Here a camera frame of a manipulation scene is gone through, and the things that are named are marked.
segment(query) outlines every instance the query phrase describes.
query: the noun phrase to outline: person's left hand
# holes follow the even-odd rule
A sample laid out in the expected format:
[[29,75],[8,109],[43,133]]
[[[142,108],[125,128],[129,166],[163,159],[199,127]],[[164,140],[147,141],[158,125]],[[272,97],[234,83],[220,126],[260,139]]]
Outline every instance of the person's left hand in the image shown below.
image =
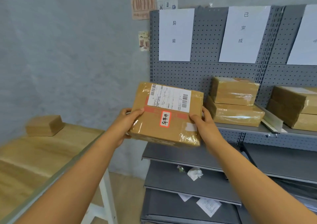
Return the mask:
[[112,123],[106,133],[110,133],[111,137],[115,138],[116,141],[116,148],[120,146],[124,139],[130,139],[131,136],[127,135],[127,131],[130,130],[131,126],[133,125],[135,119],[143,114],[144,109],[135,110],[129,114],[132,109],[125,108],[120,111],[117,119]]

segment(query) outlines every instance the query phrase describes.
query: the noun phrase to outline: forearm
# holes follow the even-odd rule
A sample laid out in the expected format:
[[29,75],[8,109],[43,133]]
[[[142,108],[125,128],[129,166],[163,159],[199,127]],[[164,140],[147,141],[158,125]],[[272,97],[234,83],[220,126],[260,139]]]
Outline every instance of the forearm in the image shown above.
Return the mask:
[[226,141],[208,145],[257,223],[317,223],[317,216]]
[[115,140],[105,133],[16,223],[80,223],[114,150]]

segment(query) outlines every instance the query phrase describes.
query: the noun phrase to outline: red bordered sticker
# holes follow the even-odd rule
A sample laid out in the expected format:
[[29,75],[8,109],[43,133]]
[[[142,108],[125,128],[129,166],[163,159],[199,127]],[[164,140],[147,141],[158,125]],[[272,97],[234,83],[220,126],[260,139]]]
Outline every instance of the red bordered sticker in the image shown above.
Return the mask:
[[168,111],[162,111],[160,126],[169,127],[171,121],[171,113]]

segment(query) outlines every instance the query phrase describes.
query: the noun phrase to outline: hand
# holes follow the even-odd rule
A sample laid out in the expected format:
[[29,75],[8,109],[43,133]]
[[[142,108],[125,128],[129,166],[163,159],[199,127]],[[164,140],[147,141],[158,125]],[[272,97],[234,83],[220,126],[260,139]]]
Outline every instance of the hand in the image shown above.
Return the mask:
[[197,115],[189,114],[189,117],[195,122],[201,138],[206,143],[206,146],[212,151],[212,146],[226,142],[220,134],[216,124],[214,123],[209,111],[203,106],[204,120]]
[[127,114],[130,112],[131,108],[125,108],[120,111],[120,114],[118,115],[117,119],[112,123],[112,125],[109,127],[109,129],[106,131],[106,133],[110,133],[112,138],[115,138],[116,148],[120,146],[124,139],[130,139],[131,136],[129,136],[127,133],[128,130],[130,130],[131,126],[133,125],[135,119],[143,114],[144,109],[135,110],[131,112],[130,114]]

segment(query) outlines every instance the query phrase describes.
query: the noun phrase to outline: small cardboard box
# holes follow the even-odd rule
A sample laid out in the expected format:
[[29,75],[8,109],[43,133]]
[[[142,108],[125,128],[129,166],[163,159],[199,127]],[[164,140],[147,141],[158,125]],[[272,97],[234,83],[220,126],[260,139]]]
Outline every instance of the small cardboard box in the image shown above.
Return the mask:
[[290,105],[270,99],[267,110],[280,118],[292,129],[317,131],[317,115],[299,113]]
[[214,103],[253,105],[259,86],[247,79],[214,77],[209,95]]
[[205,104],[214,122],[234,125],[259,126],[265,112],[254,105],[214,103],[210,96]]
[[289,106],[296,114],[317,115],[317,87],[274,86],[271,99]]
[[200,135],[189,113],[202,116],[204,93],[148,82],[140,83],[133,110],[144,113],[128,132],[134,139],[166,145],[200,146]]
[[52,137],[64,126],[65,123],[59,115],[39,116],[30,119],[25,125],[25,130],[30,137]]

